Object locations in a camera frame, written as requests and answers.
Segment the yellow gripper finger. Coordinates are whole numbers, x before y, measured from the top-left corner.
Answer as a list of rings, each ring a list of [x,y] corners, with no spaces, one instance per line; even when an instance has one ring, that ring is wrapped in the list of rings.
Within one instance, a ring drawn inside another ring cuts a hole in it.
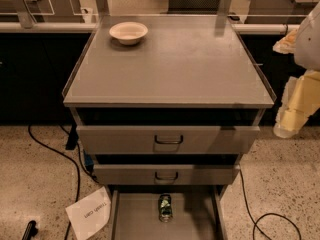
[[[273,133],[280,138],[298,134],[309,117],[320,108],[320,72],[307,70],[285,85]]]
[[[273,51],[280,54],[293,54],[296,47],[297,32],[298,30],[294,29],[277,41],[273,46]]]

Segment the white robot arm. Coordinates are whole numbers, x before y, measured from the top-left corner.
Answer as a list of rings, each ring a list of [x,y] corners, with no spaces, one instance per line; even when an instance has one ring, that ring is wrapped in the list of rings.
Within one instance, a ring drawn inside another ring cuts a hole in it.
[[[273,50],[292,53],[294,62],[306,70],[286,83],[273,127],[276,136],[291,138],[320,109],[320,2]]]

